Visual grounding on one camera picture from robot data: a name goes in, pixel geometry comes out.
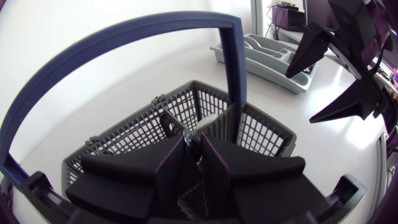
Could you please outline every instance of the purple object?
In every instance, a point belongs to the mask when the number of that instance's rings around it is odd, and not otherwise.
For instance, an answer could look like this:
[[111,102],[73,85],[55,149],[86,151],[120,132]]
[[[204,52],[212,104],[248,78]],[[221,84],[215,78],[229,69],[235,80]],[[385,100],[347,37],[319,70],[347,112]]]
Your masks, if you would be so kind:
[[363,63],[369,65],[379,50],[384,46],[384,43],[386,43],[390,30],[387,23],[386,11],[380,3],[371,1],[366,5],[366,8],[372,18],[374,28],[380,37],[380,42],[374,37],[372,42],[361,52]]
[[1,11],[2,7],[4,6],[4,3],[6,3],[6,0],[0,0],[0,11]]
[[285,30],[302,32],[305,25],[305,14],[280,6],[273,6],[272,23]]

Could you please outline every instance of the white surface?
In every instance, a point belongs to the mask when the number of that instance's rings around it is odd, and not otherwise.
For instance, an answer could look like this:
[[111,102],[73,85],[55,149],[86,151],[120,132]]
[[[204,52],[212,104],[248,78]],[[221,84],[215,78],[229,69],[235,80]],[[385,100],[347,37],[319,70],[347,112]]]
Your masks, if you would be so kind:
[[[170,11],[216,11],[242,19],[250,29],[245,0],[12,0],[0,13],[0,123],[20,89],[52,57],[76,41],[115,23]],[[73,112],[126,77],[170,54],[218,39],[215,29],[152,37],[82,66],[45,95],[26,117],[12,144],[16,161]]]
[[[209,44],[175,54],[127,77],[74,112],[52,131],[22,163],[32,174],[47,174],[61,193],[61,162],[90,136],[127,117],[155,96],[197,79],[226,90],[224,64],[215,60]],[[339,178],[351,174],[368,191],[344,223],[365,223],[376,183],[376,140],[385,130],[380,117],[358,117],[310,124],[308,119],[333,101],[354,81],[352,75],[331,60],[320,61],[307,94],[248,75],[248,102],[289,127],[297,135],[293,156],[306,160],[305,175],[323,195],[329,195]],[[43,222],[21,194],[15,195],[14,211],[21,223]]]

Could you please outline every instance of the black plastic part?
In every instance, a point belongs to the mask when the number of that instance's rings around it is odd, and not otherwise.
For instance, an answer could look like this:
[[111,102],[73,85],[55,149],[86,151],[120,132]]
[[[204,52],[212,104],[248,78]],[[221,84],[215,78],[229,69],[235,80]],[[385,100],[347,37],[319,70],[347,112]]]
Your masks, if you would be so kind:
[[330,121],[349,116],[359,116],[365,120],[374,110],[378,95],[366,94],[374,88],[356,80],[344,93],[326,108],[310,118],[311,123]]
[[340,178],[329,196],[309,209],[277,223],[339,223],[354,209],[365,193],[365,186],[346,174]]
[[21,184],[21,192],[49,223],[114,223],[89,213],[65,200],[52,189],[42,172],[36,172]]
[[328,50],[328,42],[322,29],[316,22],[303,27],[303,38],[298,49],[286,70],[286,77],[292,78],[306,68],[310,67],[323,58]]
[[354,49],[362,51],[376,36],[368,9],[362,0],[328,0],[338,21],[338,32]]

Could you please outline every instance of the basket compartment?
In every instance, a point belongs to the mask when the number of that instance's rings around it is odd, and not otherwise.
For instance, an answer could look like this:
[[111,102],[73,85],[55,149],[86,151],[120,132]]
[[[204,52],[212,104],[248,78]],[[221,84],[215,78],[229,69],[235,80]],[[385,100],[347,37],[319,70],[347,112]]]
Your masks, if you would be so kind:
[[[291,154],[295,142],[292,131],[249,104],[241,107],[241,119],[237,124],[235,109],[236,105],[231,105],[227,93],[197,81],[160,95],[152,104],[99,136],[90,138],[84,146],[68,156],[62,164],[62,191],[65,192],[83,173],[80,161],[85,154],[125,153],[184,131],[189,133],[192,140],[200,133],[206,133],[268,156]],[[198,122],[211,114],[219,116],[195,133]],[[207,218],[201,182],[179,196],[178,206],[176,211],[182,211],[178,215],[180,218]]]

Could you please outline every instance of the basket grid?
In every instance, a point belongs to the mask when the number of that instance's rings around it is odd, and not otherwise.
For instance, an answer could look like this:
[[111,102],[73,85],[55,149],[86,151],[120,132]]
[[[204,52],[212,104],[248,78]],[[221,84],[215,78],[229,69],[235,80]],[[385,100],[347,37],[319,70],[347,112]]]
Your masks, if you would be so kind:
[[238,145],[266,156],[278,156],[285,136],[269,123],[243,114],[239,127]]
[[219,95],[213,95],[208,91],[198,90],[201,118],[211,114],[221,114],[227,109],[228,103]]
[[195,101],[191,88],[178,93],[166,105],[169,110],[181,123],[190,131],[198,123],[197,112],[195,110]]

